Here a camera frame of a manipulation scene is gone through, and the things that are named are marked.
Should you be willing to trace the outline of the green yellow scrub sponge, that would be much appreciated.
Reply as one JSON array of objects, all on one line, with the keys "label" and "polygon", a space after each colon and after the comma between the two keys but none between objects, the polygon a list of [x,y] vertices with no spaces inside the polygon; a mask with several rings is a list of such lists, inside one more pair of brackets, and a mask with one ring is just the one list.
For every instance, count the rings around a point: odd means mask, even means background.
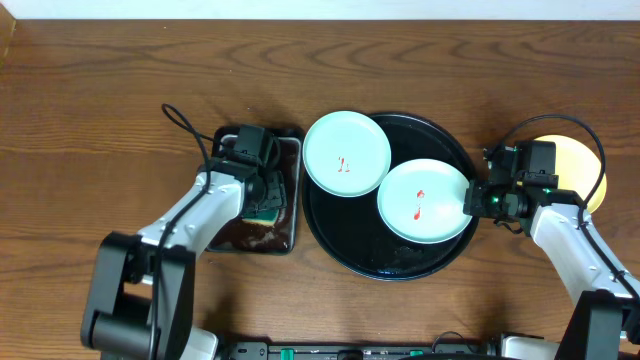
[{"label": "green yellow scrub sponge", "polygon": [[260,226],[273,226],[278,220],[280,210],[270,209],[259,212],[246,213],[242,216],[241,220],[247,224],[254,224]]}]

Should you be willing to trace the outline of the yellow plate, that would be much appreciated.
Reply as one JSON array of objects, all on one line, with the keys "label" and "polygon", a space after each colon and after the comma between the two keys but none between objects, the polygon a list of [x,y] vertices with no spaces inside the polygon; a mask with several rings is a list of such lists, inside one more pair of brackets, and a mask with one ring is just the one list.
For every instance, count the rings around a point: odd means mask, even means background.
[{"label": "yellow plate", "polygon": [[585,200],[598,179],[601,161],[586,145],[563,135],[544,135],[535,138],[556,144],[555,174],[560,190],[575,191]]}]

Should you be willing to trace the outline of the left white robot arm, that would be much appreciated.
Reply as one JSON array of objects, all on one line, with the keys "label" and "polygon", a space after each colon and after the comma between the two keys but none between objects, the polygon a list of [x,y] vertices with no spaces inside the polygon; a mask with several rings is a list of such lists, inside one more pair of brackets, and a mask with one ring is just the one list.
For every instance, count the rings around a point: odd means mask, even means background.
[{"label": "left white robot arm", "polygon": [[192,188],[163,216],[134,235],[110,233],[96,257],[83,316],[82,344],[124,359],[212,359],[219,340],[193,327],[195,264],[218,232],[253,212],[258,185],[278,176],[278,189],[298,184],[300,164],[207,160]]}]

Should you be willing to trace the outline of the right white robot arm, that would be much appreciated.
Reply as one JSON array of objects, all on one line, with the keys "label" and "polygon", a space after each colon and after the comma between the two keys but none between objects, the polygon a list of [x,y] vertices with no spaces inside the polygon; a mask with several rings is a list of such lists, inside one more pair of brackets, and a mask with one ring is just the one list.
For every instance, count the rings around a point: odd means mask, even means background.
[{"label": "right white robot arm", "polygon": [[489,176],[471,181],[463,210],[530,237],[547,255],[575,308],[559,343],[505,335],[505,359],[616,359],[639,341],[639,282],[596,230],[576,191],[559,186],[556,145],[524,141],[485,151]]}]

